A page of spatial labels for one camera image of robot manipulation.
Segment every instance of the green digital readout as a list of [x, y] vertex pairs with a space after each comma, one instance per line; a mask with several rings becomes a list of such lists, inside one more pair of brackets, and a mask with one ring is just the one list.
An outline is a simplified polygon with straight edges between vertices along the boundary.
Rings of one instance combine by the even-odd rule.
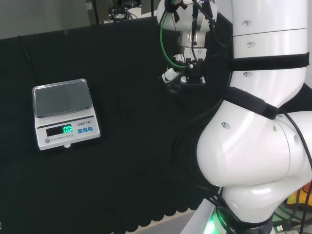
[[71, 124], [66, 124], [66, 125], [46, 129], [48, 137], [55, 136], [58, 134], [63, 134], [63, 133], [71, 133], [72, 131], [73, 131], [73, 127]]
[[63, 133], [70, 133], [72, 131], [73, 131], [73, 127], [71, 124], [63, 127]]

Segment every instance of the black strap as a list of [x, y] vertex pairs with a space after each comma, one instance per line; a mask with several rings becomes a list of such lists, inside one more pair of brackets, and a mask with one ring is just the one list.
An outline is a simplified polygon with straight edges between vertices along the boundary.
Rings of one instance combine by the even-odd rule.
[[301, 68], [309, 65], [309, 53], [300, 55], [235, 58], [230, 71], [257, 71]]
[[279, 112], [277, 107], [267, 104], [264, 100], [235, 87], [227, 87], [222, 98], [269, 119], [275, 119]]

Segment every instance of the black table surface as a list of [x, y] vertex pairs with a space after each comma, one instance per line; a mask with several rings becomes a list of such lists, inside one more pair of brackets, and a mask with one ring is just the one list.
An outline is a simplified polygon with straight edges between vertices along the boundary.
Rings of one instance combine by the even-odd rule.
[[[177, 53], [176, 33], [165, 32], [164, 40], [167, 53]], [[172, 96], [158, 81], [166, 63], [155, 18], [1, 40], [4, 233], [123, 233], [176, 211], [195, 210], [207, 194], [193, 188], [187, 174], [172, 170], [172, 142], [183, 126], [217, 103], [229, 77], [228, 58], [216, 45], [209, 50], [220, 51], [208, 61], [205, 87]], [[40, 151], [32, 88], [78, 78], [88, 82], [101, 137]], [[302, 101], [311, 97], [304, 86], [286, 109], [312, 110]], [[184, 137], [179, 160], [195, 157], [206, 124]]]

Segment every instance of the wall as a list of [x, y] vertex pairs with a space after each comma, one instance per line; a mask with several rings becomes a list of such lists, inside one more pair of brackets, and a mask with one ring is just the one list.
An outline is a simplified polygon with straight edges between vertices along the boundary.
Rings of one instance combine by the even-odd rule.
[[0, 39], [87, 25], [85, 0], [0, 0]]
[[[307, 71], [307, 78], [306, 78], [306, 84], [312, 88], [312, 0], [309, 0], [309, 45], [308, 49], [310, 51], [310, 66], [308, 67]], [[231, 6], [231, 0], [215, 0], [215, 3], [218, 6], [219, 12], [223, 14], [229, 21], [232, 22], [232, 6]]]

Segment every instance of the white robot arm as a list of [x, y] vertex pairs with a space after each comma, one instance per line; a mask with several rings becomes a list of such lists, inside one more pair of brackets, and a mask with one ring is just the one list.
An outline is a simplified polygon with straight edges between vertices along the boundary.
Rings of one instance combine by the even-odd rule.
[[[216, 18], [216, 6], [210, 4]], [[308, 0], [232, 0], [232, 12], [234, 59], [308, 52]], [[176, 29], [190, 32], [192, 10], [178, 13]], [[174, 30], [172, 20], [166, 19], [165, 25]], [[202, 27], [200, 33], [209, 31], [204, 18]], [[280, 108], [299, 92], [305, 78], [306, 67], [234, 71], [230, 86]], [[312, 151], [312, 112], [290, 116]], [[197, 161], [210, 183], [224, 187], [226, 204], [246, 223], [269, 220], [284, 199], [312, 178], [302, 142], [284, 115], [271, 120], [228, 101], [203, 131]]]

